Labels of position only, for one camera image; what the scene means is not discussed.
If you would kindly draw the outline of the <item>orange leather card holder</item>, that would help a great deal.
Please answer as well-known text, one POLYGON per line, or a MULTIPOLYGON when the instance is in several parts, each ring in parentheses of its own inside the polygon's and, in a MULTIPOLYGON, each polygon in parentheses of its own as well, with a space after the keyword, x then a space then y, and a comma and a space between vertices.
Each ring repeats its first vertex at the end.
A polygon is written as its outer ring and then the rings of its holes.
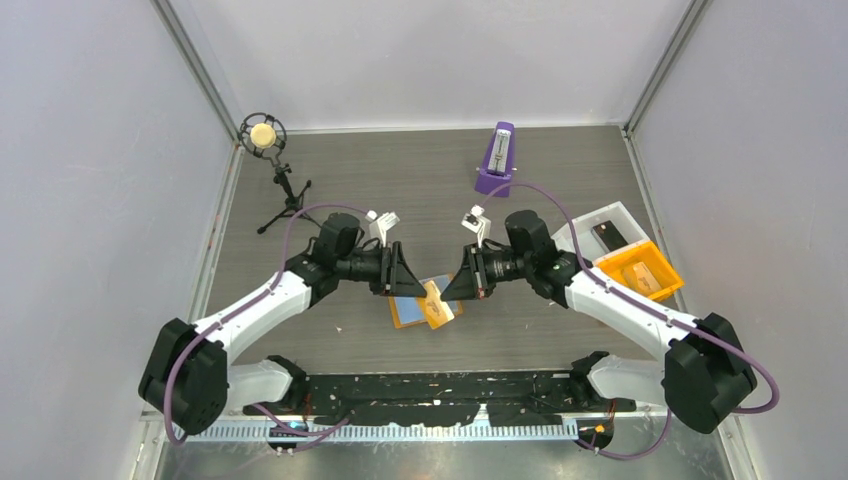
MULTIPOLYGON (((435 277, 430 277, 422 280, 422 284, 424 284, 428 280, 434 280, 439 286, 442 293, 442 291, 448 286, 449 282, 452 280, 452 277, 453 276, 451 274, 443 274, 435 277)), ((407 297, 389 298, 389 308, 392 316, 392 321, 397 329, 407 328, 419 324, 427 324, 421 310, 417 305, 416 299, 417 298, 407 297)), ((456 317, 463 313, 463 306, 460 301, 450 301, 447 303, 450 305, 450 307, 456 314, 456 317)))

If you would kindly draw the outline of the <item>gold card with stripe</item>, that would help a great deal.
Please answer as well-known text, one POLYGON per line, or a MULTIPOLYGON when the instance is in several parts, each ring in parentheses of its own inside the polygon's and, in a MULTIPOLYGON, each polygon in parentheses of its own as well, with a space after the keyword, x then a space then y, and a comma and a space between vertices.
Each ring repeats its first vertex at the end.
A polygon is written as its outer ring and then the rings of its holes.
POLYGON ((434 280, 423 284, 426 295, 416 302, 428 326, 439 329, 455 319, 456 314, 450 305, 441 299, 441 290, 434 280))

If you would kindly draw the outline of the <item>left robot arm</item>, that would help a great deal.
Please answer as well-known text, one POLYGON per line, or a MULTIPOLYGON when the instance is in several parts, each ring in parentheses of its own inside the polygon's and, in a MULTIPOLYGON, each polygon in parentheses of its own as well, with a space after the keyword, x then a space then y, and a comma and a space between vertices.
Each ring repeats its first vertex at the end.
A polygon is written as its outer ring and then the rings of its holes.
POLYGON ((386 233, 393 212, 330 214, 307 249, 285 255, 278 271, 229 307, 187 323, 174 318, 158 332, 141 376, 142 400, 162 413, 168 439, 183 444, 207 430, 225 411, 271 403, 284 414, 307 398, 295 366, 274 357, 247 366, 234 360, 283 321, 333 293, 340 282, 363 282, 372 294, 424 298, 427 292, 404 258, 402 245, 386 233))

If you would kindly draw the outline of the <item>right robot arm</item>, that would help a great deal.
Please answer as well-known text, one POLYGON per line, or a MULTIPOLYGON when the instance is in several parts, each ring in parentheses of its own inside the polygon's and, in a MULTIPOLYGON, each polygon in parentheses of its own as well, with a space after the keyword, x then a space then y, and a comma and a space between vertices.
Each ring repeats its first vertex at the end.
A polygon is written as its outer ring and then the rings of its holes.
POLYGON ((533 210, 506 218, 506 245, 489 239, 483 213, 475 206, 462 218, 476 239, 465 246, 442 301, 487 298, 500 283, 524 280, 536 295, 601 321, 652 357, 597 353, 574 363, 582 374, 570 385, 577 406, 591 411, 617 398, 656 404, 703 434, 741 412, 757 379, 729 320, 716 313, 697 318, 626 288, 576 251, 559 248, 533 210))

